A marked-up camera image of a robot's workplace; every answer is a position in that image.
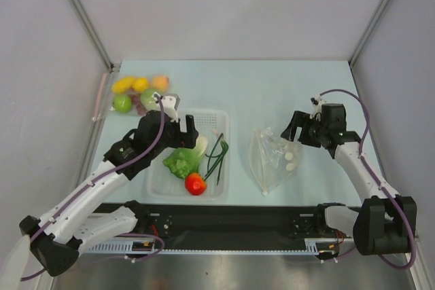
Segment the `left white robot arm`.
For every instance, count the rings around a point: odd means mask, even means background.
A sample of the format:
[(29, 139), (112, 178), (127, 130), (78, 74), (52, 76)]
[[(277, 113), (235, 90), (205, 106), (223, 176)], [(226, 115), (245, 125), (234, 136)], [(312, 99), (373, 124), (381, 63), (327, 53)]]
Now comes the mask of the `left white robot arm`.
[(97, 169), (52, 210), (19, 224), (31, 239), (30, 251), (50, 276), (66, 272), (88, 248), (114, 236), (132, 233), (152, 237), (150, 212), (135, 200), (114, 212), (87, 222), (88, 216), (117, 189), (126, 185), (167, 148), (192, 149), (198, 131), (192, 115), (186, 131), (161, 111), (150, 111), (139, 125), (114, 143)]

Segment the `fake red orange pepper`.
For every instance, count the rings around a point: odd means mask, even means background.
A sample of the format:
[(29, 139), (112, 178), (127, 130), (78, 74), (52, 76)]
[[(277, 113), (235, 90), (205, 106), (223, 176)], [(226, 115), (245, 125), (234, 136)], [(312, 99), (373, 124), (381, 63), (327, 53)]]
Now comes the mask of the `fake red orange pepper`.
[(198, 173), (189, 174), (184, 182), (185, 189), (193, 196), (199, 196), (207, 190), (207, 183)]

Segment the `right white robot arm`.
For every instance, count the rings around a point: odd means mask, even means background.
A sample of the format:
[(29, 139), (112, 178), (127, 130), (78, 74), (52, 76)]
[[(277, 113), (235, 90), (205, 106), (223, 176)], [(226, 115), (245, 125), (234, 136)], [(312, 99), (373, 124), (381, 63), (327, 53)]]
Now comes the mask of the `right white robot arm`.
[(351, 236), (362, 255), (412, 253), (417, 204), (373, 170), (362, 151), (362, 139), (347, 129), (346, 116), (342, 104), (318, 103), (315, 113), (295, 111), (281, 133), (287, 141), (327, 150), (362, 202), (356, 210), (342, 204), (326, 206), (324, 213), (314, 218), (314, 230), (320, 236), (330, 236), (336, 230)]

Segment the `fake green onion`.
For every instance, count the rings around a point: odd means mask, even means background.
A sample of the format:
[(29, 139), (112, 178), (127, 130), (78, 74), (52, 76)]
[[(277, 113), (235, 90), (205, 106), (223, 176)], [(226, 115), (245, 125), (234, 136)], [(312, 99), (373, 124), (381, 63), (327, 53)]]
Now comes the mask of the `fake green onion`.
[(204, 176), (204, 181), (207, 181), (215, 172), (215, 170), (217, 170), (216, 184), (218, 185), (220, 182), (224, 159), (229, 150), (229, 144), (224, 138), (223, 132), (218, 132), (216, 130), (213, 132), (216, 135), (217, 140), (214, 143), (211, 152), (205, 155), (207, 158), (207, 169)]

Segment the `clear zip top bag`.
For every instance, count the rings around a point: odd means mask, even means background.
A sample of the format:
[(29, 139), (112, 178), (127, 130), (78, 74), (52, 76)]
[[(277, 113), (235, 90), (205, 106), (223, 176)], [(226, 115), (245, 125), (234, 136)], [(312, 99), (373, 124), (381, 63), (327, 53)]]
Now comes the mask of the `clear zip top bag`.
[(293, 141), (282, 139), (271, 128), (254, 128), (249, 144), (248, 162), (263, 196), (269, 195), (277, 186), (289, 181), (298, 168), (292, 173), (285, 169), (282, 147), (287, 142)]

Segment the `fake green lettuce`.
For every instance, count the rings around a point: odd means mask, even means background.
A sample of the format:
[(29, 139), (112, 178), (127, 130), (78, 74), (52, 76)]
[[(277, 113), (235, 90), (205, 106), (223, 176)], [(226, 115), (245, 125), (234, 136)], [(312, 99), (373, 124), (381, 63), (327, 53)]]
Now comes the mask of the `fake green lettuce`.
[(162, 163), (179, 179), (185, 179), (191, 173), (197, 173), (205, 157), (208, 140), (198, 136), (193, 149), (177, 148)]

